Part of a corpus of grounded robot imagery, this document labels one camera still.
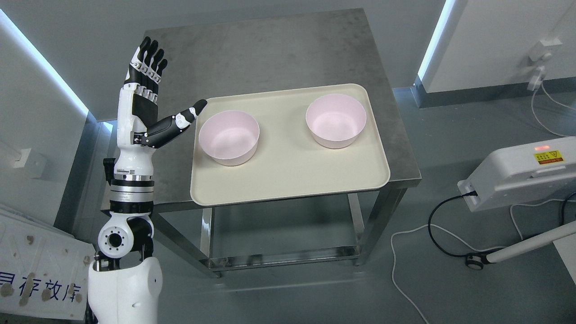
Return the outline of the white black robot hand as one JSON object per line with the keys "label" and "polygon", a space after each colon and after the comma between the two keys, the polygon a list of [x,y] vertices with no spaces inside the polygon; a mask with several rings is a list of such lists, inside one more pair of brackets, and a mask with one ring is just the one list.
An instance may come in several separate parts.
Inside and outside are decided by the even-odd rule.
{"label": "white black robot hand", "polygon": [[144,37],[128,66],[118,103],[118,121],[127,131],[118,141],[130,148],[159,149],[181,134],[198,118],[207,100],[163,119],[158,118],[158,93],[167,59],[158,41]]}

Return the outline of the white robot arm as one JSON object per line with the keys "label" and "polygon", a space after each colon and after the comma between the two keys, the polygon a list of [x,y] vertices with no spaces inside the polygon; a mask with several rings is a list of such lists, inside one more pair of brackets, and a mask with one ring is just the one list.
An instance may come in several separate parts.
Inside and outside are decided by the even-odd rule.
{"label": "white robot arm", "polygon": [[97,324],[156,324],[163,285],[159,260],[153,256],[154,182],[115,166],[105,158],[110,186],[110,218],[101,228],[98,251],[88,270],[86,321]]}

